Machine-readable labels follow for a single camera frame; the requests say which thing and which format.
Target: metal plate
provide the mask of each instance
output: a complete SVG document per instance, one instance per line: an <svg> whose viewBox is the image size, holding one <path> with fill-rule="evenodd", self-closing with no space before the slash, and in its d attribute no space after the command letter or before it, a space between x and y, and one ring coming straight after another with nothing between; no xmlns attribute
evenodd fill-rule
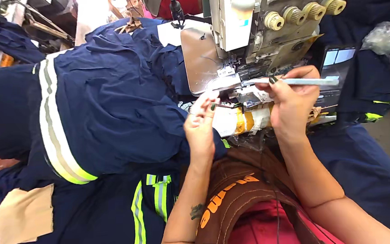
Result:
<svg viewBox="0 0 390 244"><path fill-rule="evenodd" d="M180 35L189 89L194 96L202 94L207 89L222 91L240 85L238 74L221 78L218 76L218 70L223 68L223 62L218 56L209 26L188 28L182 30Z"/></svg>

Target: beige fabric patch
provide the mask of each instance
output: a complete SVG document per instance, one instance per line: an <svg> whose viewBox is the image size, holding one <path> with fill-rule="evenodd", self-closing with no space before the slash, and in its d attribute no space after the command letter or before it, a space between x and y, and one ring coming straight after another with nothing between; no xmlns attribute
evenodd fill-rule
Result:
<svg viewBox="0 0 390 244"><path fill-rule="evenodd" d="M54 184L31 191L14 189L0 205L0 244L36 241L53 231Z"/></svg>

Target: plastic bag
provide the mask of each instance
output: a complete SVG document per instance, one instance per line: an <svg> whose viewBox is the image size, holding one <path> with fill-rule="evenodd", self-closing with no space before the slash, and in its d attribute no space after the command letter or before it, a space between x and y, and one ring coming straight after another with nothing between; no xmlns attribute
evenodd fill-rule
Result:
<svg viewBox="0 0 390 244"><path fill-rule="evenodd" d="M372 50L378 55L386 55L390 63L390 22L384 21L362 40L360 50Z"/></svg>
<svg viewBox="0 0 390 244"><path fill-rule="evenodd" d="M275 133L273 128L265 128L257 131L255 135L249 135L249 133L244 133L240 135L228 137L228 141L232 144L240 147L250 148L254 151L261 152L265 146L265 142L269 138L274 138Z"/></svg>

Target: painted fingernail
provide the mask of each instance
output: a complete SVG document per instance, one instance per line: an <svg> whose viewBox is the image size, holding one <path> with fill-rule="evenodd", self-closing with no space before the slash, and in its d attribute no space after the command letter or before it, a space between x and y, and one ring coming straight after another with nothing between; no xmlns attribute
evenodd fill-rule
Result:
<svg viewBox="0 0 390 244"><path fill-rule="evenodd" d="M278 79L274 76L269 77L270 84L275 84L278 81Z"/></svg>

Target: red fabric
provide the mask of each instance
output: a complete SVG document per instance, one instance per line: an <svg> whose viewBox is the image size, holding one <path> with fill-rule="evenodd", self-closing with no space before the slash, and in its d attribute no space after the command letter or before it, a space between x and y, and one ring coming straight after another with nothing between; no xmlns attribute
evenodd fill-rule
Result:
<svg viewBox="0 0 390 244"><path fill-rule="evenodd" d="M169 9L170 3L171 0L162 0L160 2L159 12L157 14L158 17L172 20L171 10ZM195 15L202 13L202 10L198 5L198 0L179 0L179 3L184 14Z"/></svg>
<svg viewBox="0 0 390 244"><path fill-rule="evenodd" d="M287 218L281 204L278 204L279 212L279 243L300 244L293 225ZM299 213L305 224L312 232L322 241L327 244L333 244L317 227L311 223L302 213ZM252 208L249 208L240 216L237 223L234 225L228 240L229 244L276 244L277 237L277 211L276 201L259 202ZM319 227L326 233L334 242L342 244L337 238L330 234L327 230Z"/></svg>

